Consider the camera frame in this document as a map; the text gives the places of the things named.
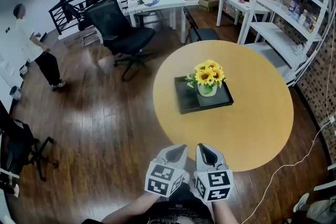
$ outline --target round wooden table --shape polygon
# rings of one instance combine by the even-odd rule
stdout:
[[[234,103],[181,115],[174,78],[207,59],[223,66]],[[173,144],[186,144],[192,159],[198,143],[211,145],[234,172],[273,159],[293,125],[291,95],[276,68],[253,50],[227,41],[200,41],[173,52],[156,74],[153,99],[159,123]]]

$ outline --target white t-shirt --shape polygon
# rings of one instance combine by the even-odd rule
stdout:
[[[24,19],[18,19],[16,21],[16,31],[20,35],[20,38],[23,41],[23,49],[27,54],[28,61],[32,62],[37,57],[39,57],[43,50],[41,47],[35,45],[31,40],[30,37],[34,34],[34,31],[28,26],[27,22]]]

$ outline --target person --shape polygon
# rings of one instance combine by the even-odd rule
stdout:
[[[307,218],[313,220],[315,223],[331,224],[336,221],[336,201],[320,200],[308,204],[309,193],[302,195],[298,203],[294,206],[293,212],[305,212]]]
[[[25,6],[17,4],[13,10],[13,15],[16,18],[16,31],[23,39],[24,52],[28,57],[28,61],[37,63],[42,74],[49,82],[51,90],[55,91],[64,87],[66,82],[60,78],[56,57],[50,54],[50,49],[37,39],[41,37],[41,34],[35,34],[24,20],[26,15]]]
[[[184,180],[168,201],[159,195],[144,193],[125,207],[107,215],[102,222],[87,219],[83,224],[179,223],[214,224],[209,208],[190,191]],[[216,224],[238,224],[226,201],[212,202]]]

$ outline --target cardboard box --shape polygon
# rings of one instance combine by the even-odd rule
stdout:
[[[214,7],[218,7],[218,0],[199,0],[198,1],[200,9],[206,12],[212,12]]]

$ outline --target table leg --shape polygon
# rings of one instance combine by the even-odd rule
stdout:
[[[183,12],[183,7],[181,7],[181,43],[185,43],[185,15]]]
[[[261,20],[263,23],[266,22],[267,15],[268,15],[268,13],[265,13],[265,14],[263,15],[263,19]],[[256,36],[256,39],[255,39],[255,41],[254,41],[255,43],[258,42],[259,37],[260,37],[260,34],[258,33],[257,36]]]
[[[171,8],[169,9],[169,26],[173,27],[173,11]]]
[[[238,41],[237,41],[238,44],[241,43],[241,39],[243,37],[243,33],[245,31],[245,27],[246,27],[246,23],[247,23],[249,15],[250,15],[249,12],[245,12],[245,14],[244,14],[244,20],[243,20],[243,23],[241,25],[242,27],[241,27],[241,30],[240,30],[240,33],[239,33],[239,37],[238,37]]]
[[[238,24],[238,20],[239,20],[239,9],[236,8],[235,10],[236,10],[235,25],[237,25]]]
[[[129,13],[129,14],[130,14],[130,18],[131,18],[132,27],[136,27],[137,23],[136,23],[135,18],[134,18],[134,13]]]
[[[171,8],[171,11],[172,11],[172,28],[173,30],[176,30],[176,8]]]
[[[218,7],[218,15],[217,15],[217,23],[216,26],[220,26],[222,18],[222,10],[223,10],[224,0],[219,0],[219,7]]]

